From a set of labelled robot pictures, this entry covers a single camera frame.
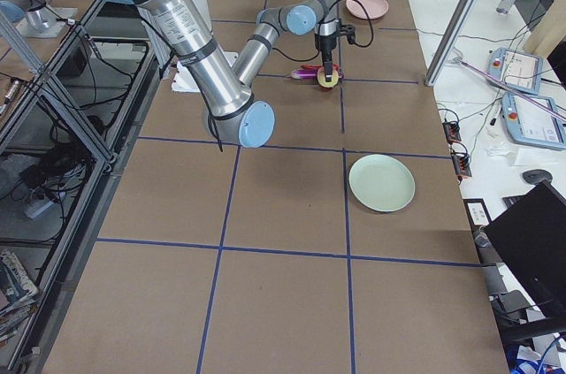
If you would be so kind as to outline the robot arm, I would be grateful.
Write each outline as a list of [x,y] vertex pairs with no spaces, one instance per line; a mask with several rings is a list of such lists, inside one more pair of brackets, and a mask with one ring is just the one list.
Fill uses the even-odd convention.
[[273,108],[255,98],[251,84],[284,32],[314,32],[325,77],[333,76],[337,0],[304,0],[260,11],[255,32],[234,63],[229,63],[193,0],[105,0],[133,4],[149,12],[164,41],[175,51],[201,91],[203,122],[219,142],[245,148],[263,146],[275,127]]

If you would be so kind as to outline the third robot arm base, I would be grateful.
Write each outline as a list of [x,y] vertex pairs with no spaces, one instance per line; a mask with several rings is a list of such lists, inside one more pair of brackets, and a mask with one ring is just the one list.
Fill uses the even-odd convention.
[[51,7],[46,0],[1,0],[1,13],[25,37],[55,38],[77,8]]

